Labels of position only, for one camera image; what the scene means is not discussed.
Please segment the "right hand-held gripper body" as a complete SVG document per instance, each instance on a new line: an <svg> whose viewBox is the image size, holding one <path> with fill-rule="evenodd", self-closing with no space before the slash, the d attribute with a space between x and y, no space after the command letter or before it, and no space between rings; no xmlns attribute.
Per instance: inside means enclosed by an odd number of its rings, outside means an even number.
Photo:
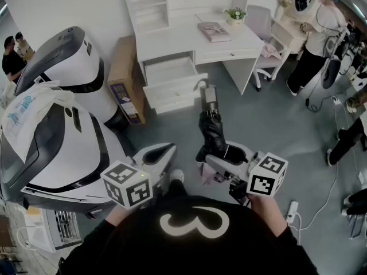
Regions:
<svg viewBox="0 0 367 275"><path fill-rule="evenodd" d="M241 205L248 203L248 194L272 197L280 188L288 161L270 152L256 152L249 163L245 177L232 179L229 195Z"/></svg>

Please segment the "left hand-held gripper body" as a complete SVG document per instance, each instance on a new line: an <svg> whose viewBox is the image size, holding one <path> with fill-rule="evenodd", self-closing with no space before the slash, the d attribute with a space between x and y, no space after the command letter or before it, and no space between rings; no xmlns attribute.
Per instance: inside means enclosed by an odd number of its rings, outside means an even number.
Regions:
<svg viewBox="0 0 367 275"><path fill-rule="evenodd" d="M101 172L107 195L126 210L152 204L162 196L161 177L163 157L110 157L109 165Z"/></svg>

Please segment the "person's right forearm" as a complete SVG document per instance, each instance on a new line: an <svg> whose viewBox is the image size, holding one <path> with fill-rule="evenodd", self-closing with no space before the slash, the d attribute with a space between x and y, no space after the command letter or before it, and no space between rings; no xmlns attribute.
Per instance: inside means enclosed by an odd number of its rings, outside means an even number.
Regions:
<svg viewBox="0 0 367 275"><path fill-rule="evenodd" d="M288 224L275 198L253 194L248 194L247 197L250 200L251 209L261 217L276 237L280 236Z"/></svg>

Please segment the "person's left forearm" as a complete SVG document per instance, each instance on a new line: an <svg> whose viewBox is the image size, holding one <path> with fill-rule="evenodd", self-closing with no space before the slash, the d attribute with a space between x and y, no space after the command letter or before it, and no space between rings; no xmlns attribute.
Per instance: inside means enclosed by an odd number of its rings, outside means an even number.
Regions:
<svg viewBox="0 0 367 275"><path fill-rule="evenodd" d="M111 225L117 227L124 219L134 212L136 212L135 209L127 210L121 205L116 205L107 215L105 220Z"/></svg>

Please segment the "white desk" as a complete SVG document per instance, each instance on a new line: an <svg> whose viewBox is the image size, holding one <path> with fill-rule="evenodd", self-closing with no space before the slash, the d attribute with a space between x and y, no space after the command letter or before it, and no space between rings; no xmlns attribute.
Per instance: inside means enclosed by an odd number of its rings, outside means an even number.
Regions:
<svg viewBox="0 0 367 275"><path fill-rule="evenodd" d="M138 62L146 85L145 67L149 64L175 58L190 57L196 68L198 66L194 63L196 50L207 52L233 49L258 49L261 52L264 46L263 41L249 27L244 24L231 26L227 21L220 21L218 23L229 33L231 41L211 43L198 29L198 23L200 22L197 19L190 19L188 21L181 20L178 24L167 29L137 36L136 49ZM240 94L244 93L258 58L219 61L226 68ZM186 96L163 100L156 106L152 106L148 99L147 101L150 108L155 110L159 105L174 103L188 98L196 99L199 95L199 91L194 91Z"/></svg>

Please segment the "person's pale shoe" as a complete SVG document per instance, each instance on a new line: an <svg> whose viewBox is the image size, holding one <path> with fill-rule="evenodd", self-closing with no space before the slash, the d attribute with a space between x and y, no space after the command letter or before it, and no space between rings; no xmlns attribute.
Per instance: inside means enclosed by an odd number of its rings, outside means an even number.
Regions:
<svg viewBox="0 0 367 275"><path fill-rule="evenodd" d="M175 169L175 170L171 171L170 175L169 175L169 180L170 180L170 183L175 181L175 180L178 180L181 183L183 183L184 182L184 173L183 173L183 171L180 170L180 169Z"/></svg>

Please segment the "white and black robot machine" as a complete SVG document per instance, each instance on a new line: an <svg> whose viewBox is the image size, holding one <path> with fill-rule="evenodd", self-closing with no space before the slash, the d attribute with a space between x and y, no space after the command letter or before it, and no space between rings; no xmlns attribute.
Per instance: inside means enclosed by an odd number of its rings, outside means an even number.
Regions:
<svg viewBox="0 0 367 275"><path fill-rule="evenodd" d="M5 135L0 140L0 198L30 206L92 213L108 207L100 174L136 150L78 103L53 104L34 131L25 161Z"/></svg>
<svg viewBox="0 0 367 275"><path fill-rule="evenodd" d="M126 123L107 84L104 60L82 28L66 28L41 45L22 72L14 94L26 91L38 78L58 81L61 89L74 93L76 102L107 127Z"/></svg>

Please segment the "long brown cardboard box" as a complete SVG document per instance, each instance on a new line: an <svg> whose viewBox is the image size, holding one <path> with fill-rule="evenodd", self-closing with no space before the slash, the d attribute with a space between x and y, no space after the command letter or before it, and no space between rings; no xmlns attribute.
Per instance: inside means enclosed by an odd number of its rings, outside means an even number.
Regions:
<svg viewBox="0 0 367 275"><path fill-rule="evenodd" d="M132 125L145 123L145 81L137 60L135 36L118 39L107 84L115 101Z"/></svg>

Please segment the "person's black printed shirt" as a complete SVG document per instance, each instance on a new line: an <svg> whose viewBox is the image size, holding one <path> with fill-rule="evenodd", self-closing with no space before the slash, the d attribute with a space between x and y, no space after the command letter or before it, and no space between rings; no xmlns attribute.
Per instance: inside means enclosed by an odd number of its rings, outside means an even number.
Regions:
<svg viewBox="0 0 367 275"><path fill-rule="evenodd" d="M170 183L156 204L117 227L105 219L56 275L319 275L289 226L278 237L250 207Z"/></svg>

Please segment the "lilac office chair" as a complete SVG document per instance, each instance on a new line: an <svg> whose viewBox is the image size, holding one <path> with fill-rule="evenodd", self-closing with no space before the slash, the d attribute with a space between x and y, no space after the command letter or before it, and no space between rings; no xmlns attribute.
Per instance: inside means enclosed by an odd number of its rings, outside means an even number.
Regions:
<svg viewBox="0 0 367 275"><path fill-rule="evenodd" d="M282 56L281 60L275 57L264 58L261 55L256 61L252 74L256 81L256 90L261 91L259 74L263 74L268 81L274 80L277 69L280 69L285 62L285 52L287 47L280 39L276 38L272 32L272 16L270 9L258 5L248 5L245 24L264 42L273 45Z"/></svg>

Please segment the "pink cloth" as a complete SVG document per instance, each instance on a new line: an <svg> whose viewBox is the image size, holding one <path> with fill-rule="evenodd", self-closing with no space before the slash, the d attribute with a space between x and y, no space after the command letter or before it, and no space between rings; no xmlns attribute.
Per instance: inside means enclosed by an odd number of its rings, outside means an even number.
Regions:
<svg viewBox="0 0 367 275"><path fill-rule="evenodd" d="M282 56L280 55L280 53L276 50L276 48L269 44L269 43L265 43L262 50L261 50L261 56L264 58L269 58L269 57L275 57L278 60L282 59Z"/></svg>

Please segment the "pink brown book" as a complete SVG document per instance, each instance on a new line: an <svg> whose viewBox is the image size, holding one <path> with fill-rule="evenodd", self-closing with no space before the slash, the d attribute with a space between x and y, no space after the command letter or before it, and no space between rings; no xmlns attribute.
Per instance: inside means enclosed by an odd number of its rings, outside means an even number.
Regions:
<svg viewBox="0 0 367 275"><path fill-rule="evenodd" d="M197 27L211 43L231 41L229 33L218 22L201 22Z"/></svg>

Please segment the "cream vanity table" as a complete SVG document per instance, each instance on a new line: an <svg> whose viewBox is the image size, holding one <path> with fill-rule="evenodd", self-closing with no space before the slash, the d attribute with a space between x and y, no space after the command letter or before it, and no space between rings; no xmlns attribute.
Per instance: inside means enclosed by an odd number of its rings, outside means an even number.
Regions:
<svg viewBox="0 0 367 275"><path fill-rule="evenodd" d="M278 0L271 32L285 44L290 54L296 54L296 60L299 61L307 36L300 31L301 23L288 14L289 6L288 0Z"/></svg>

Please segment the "white plastic bag blue print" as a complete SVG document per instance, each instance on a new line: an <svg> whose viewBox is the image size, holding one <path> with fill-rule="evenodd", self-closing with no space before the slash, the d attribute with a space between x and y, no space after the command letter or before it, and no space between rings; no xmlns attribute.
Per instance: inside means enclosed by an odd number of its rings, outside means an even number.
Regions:
<svg viewBox="0 0 367 275"><path fill-rule="evenodd" d="M70 108L75 95L62 90L59 81L34 84L7 106L1 118L2 132L13 151L25 162L38 124L53 104Z"/></svg>

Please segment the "small green potted plant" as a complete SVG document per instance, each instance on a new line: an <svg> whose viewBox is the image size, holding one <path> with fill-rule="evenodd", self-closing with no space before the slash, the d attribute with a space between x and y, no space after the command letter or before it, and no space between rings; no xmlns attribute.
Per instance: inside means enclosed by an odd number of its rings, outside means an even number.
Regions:
<svg viewBox="0 0 367 275"><path fill-rule="evenodd" d="M227 15L227 23L231 26L240 26L244 23L246 12L236 7L224 11Z"/></svg>

